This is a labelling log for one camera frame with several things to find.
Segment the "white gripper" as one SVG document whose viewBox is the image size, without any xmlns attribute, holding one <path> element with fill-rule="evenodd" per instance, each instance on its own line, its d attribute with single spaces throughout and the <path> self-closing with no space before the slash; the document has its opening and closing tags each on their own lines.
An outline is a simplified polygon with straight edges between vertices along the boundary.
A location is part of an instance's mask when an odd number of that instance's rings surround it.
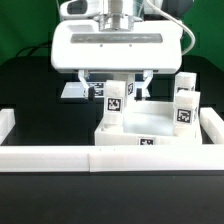
<svg viewBox="0 0 224 224">
<path fill-rule="evenodd" d="M 143 0 L 68 0 L 59 15 L 51 63 L 64 73 L 79 70 L 85 99 L 95 97 L 88 71 L 143 71 L 136 89 L 136 99 L 143 100 L 153 71 L 174 73 L 181 65 L 183 29 L 170 20 L 144 20 Z"/>
</svg>

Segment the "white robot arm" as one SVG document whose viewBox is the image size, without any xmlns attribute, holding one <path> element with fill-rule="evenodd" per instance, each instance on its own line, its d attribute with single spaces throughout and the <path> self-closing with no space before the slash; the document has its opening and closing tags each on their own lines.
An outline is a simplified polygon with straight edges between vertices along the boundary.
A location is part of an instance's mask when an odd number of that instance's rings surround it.
<svg viewBox="0 0 224 224">
<path fill-rule="evenodd" d="M 192 31 L 180 17 L 194 0 L 68 0 L 59 8 L 52 66 L 78 74 L 84 97 L 96 89 L 92 73 L 136 74 L 148 85 L 154 74 L 173 74 L 181 66 L 181 38 Z"/>
</svg>

